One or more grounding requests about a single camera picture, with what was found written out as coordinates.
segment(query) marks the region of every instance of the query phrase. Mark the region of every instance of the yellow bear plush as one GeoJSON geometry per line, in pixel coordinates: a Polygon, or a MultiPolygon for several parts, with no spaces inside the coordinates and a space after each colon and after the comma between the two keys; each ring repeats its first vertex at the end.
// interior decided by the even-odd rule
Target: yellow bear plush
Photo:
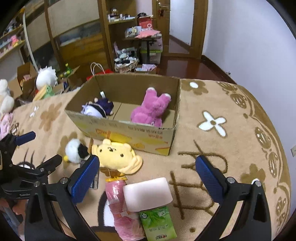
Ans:
{"type": "Polygon", "coordinates": [[[99,157],[100,167],[117,170],[123,174],[134,174],[140,169],[143,159],[136,155],[127,143],[104,139],[99,146],[92,145],[91,153],[99,157]]]}

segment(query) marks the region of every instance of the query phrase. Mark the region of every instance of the blue gripper pad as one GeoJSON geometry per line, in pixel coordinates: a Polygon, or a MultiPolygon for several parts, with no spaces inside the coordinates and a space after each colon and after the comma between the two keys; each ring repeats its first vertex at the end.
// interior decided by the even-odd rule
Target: blue gripper pad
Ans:
{"type": "Polygon", "coordinates": [[[99,158],[95,155],[91,155],[83,166],[77,168],[71,175],[68,191],[75,205],[82,202],[89,186],[99,171],[99,167],[99,158]]]}
{"type": "Polygon", "coordinates": [[[34,140],[36,137],[36,134],[35,132],[31,131],[31,132],[28,132],[26,134],[23,134],[21,136],[18,136],[17,138],[15,138],[15,143],[17,146],[20,146],[22,144],[25,144],[29,141],[32,141],[34,140]]]}
{"type": "Polygon", "coordinates": [[[224,187],[221,185],[221,182],[219,182],[214,175],[219,169],[215,169],[217,168],[214,168],[205,156],[198,156],[195,159],[195,170],[200,176],[200,179],[204,183],[213,201],[221,204],[223,202],[223,194],[225,190],[223,189],[224,187]]]}

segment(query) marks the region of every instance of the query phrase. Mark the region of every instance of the white wall socket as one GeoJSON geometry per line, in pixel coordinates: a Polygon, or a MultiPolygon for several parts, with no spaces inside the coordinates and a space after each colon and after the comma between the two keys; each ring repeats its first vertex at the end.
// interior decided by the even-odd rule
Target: white wall socket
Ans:
{"type": "Polygon", "coordinates": [[[296,146],[291,149],[291,152],[293,157],[296,156],[296,146]]]}

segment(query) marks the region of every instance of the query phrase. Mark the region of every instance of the beige carpet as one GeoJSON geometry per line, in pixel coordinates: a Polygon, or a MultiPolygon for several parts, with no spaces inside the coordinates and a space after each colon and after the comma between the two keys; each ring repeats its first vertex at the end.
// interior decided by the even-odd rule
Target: beige carpet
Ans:
{"type": "MultiPolygon", "coordinates": [[[[71,138],[80,138],[88,144],[89,138],[64,112],[74,94],[51,97],[14,111],[14,124],[19,123],[18,134],[36,132],[34,141],[16,149],[14,164],[35,168],[57,153],[63,156],[71,138]],[[30,118],[36,105],[39,110],[30,118]]],[[[251,183],[257,178],[263,183],[273,237],[287,221],[291,184],[282,145],[264,110],[241,86],[183,80],[178,127],[170,155],[136,153],[143,157],[144,164],[127,183],[166,177],[173,195],[169,210],[178,236],[175,240],[194,240],[218,207],[195,172],[194,159],[200,154],[207,156],[225,176],[232,176],[238,182],[251,183]]],[[[49,181],[69,177],[75,168],[76,165],[63,163],[49,176],[49,181]]],[[[98,190],[90,189],[78,208],[102,241],[120,240],[105,208],[104,179],[100,173],[98,190]]],[[[239,207],[223,235],[231,231],[239,207]]]]}

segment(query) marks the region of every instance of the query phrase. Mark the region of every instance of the door handle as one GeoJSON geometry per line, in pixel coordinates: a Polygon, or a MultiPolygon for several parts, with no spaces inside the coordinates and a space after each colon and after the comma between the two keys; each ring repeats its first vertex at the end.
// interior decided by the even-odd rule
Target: door handle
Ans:
{"type": "Polygon", "coordinates": [[[161,4],[161,2],[158,3],[158,6],[159,6],[159,8],[161,8],[161,7],[162,7],[162,8],[169,8],[168,6],[163,6],[163,5],[161,4]]]}

